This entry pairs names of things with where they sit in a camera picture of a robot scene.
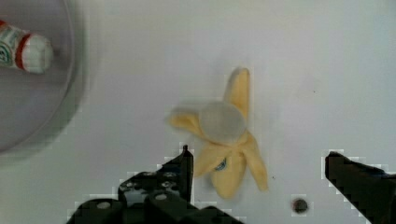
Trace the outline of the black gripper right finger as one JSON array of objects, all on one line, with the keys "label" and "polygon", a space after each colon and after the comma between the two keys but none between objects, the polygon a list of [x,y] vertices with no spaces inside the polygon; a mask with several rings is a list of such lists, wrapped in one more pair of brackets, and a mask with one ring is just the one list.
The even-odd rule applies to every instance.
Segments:
[{"label": "black gripper right finger", "polygon": [[334,151],[325,158],[324,174],[371,224],[395,224],[395,175]]}]

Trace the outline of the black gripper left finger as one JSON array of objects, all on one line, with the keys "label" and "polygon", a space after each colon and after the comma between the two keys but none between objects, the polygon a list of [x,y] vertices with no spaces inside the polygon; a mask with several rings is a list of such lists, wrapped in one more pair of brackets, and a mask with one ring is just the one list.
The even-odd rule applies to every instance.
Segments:
[{"label": "black gripper left finger", "polygon": [[123,181],[116,199],[82,203],[65,224],[243,224],[213,205],[191,204],[193,155],[188,146],[155,172]]}]

